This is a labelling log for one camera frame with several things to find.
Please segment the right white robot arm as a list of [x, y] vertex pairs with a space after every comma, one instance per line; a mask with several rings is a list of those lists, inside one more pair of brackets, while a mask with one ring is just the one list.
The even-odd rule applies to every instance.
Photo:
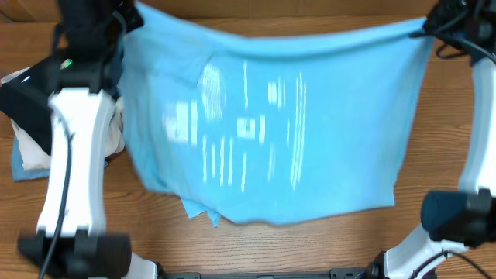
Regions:
[[474, 116], [457, 191], [430, 191], [421, 223], [400, 244], [379, 253], [355, 278], [434, 278], [451, 256], [495, 241], [495, 1], [440, 0], [413, 38], [434, 36], [457, 56], [470, 56]]

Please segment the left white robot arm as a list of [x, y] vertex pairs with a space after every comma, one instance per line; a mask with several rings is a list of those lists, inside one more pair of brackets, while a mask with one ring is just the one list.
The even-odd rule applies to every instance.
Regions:
[[23, 83], [11, 86], [51, 114], [48, 188], [32, 236], [20, 236], [19, 252], [40, 277], [161, 278], [162, 267], [132, 251], [126, 234], [106, 231], [103, 198], [105, 138], [122, 76], [124, 36], [143, 19], [131, 1], [61, 1], [44, 98]]

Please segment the light blue printed t-shirt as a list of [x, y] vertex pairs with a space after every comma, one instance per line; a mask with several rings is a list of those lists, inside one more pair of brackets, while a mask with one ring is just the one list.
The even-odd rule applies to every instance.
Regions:
[[213, 223], [287, 225], [394, 204], [433, 41], [423, 19], [246, 37], [138, 5], [123, 136], [143, 185]]

